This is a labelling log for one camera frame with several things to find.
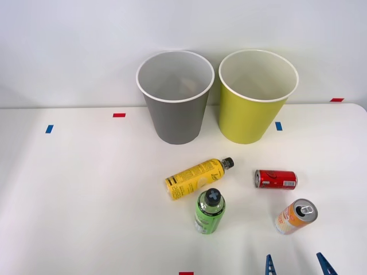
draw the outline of soda can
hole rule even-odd
[[[297,186],[297,176],[292,171],[256,170],[256,188],[278,188],[293,190]]]
[[[275,227],[279,233],[288,235],[314,222],[317,216],[317,208],[312,202],[297,199],[275,219]]]

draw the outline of bottle label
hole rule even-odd
[[[215,214],[209,214],[203,211],[200,207],[200,203],[196,204],[196,213],[195,213],[195,227],[202,234],[210,234],[213,233],[223,217],[225,210],[225,204],[223,208]]]
[[[166,186],[172,199],[175,200],[215,182],[223,175],[221,162],[218,159],[211,159],[166,178]]]

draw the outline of red can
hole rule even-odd
[[[293,190],[297,186],[297,176],[291,171],[256,170],[256,188],[279,188]]]

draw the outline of bottle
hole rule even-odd
[[[202,234],[216,231],[223,217],[225,201],[218,189],[210,188],[200,194],[195,213],[195,227]]]
[[[180,199],[204,185],[219,180],[224,176],[224,171],[233,167],[232,158],[209,159],[181,173],[166,178],[167,192],[173,200]]]

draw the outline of orange can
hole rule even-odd
[[[288,235],[317,219],[316,206],[307,199],[297,199],[275,219],[279,233]]]

